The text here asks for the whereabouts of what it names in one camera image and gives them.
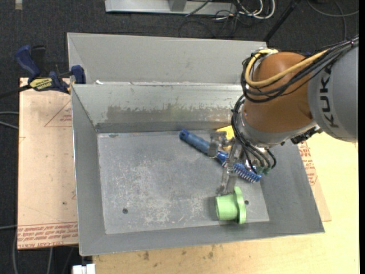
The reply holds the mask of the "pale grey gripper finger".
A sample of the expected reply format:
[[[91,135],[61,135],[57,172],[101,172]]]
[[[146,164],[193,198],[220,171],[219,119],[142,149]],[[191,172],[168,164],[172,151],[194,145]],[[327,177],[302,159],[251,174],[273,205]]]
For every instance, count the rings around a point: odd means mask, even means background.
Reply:
[[[228,172],[223,172],[222,179],[221,179],[221,184],[217,189],[217,194],[218,195],[226,195],[226,194],[229,193],[229,191],[227,189],[228,181],[229,181],[229,173]]]
[[[235,174],[235,173],[230,174],[228,177],[227,184],[226,184],[226,193],[227,194],[232,194],[234,192],[234,187],[236,185],[236,181],[237,181],[237,174]]]

